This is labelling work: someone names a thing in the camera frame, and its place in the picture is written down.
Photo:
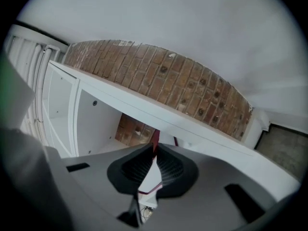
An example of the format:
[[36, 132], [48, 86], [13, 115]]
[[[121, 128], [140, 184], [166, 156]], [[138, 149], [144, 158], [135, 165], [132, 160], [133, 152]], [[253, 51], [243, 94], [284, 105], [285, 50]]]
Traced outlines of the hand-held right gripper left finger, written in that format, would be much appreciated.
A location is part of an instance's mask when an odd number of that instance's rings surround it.
[[153, 144], [148, 143], [132, 153], [115, 160], [107, 169], [109, 181], [122, 194], [132, 196], [130, 206], [117, 218], [132, 226], [142, 225], [138, 202], [139, 187], [148, 174], [154, 157]]

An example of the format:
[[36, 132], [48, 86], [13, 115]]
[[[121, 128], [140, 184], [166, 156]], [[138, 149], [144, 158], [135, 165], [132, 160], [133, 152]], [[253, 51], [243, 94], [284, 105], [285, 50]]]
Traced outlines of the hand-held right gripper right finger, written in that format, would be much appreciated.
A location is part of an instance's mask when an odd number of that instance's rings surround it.
[[162, 178], [162, 188], [156, 192], [157, 199], [181, 197], [197, 181], [199, 170], [193, 160], [163, 144], [158, 145], [156, 157]]

